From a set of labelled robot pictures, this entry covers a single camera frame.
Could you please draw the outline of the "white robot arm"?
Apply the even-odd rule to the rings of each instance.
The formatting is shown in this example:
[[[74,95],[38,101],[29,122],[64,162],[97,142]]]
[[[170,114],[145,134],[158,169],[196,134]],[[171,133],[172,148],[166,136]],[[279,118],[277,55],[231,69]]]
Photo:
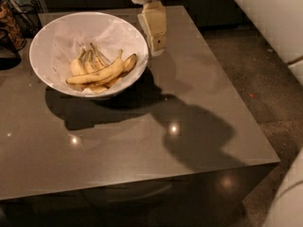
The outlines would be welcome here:
[[[221,227],[303,227],[303,0],[232,0],[260,39],[215,44],[280,163]]]

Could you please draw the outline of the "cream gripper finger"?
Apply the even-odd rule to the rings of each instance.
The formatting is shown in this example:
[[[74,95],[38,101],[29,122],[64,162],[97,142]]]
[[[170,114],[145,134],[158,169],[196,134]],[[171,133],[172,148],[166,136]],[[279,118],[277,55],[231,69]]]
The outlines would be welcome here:
[[[166,8],[160,1],[145,4],[138,15],[138,20],[146,34],[151,55],[160,56],[166,48],[167,41]]]

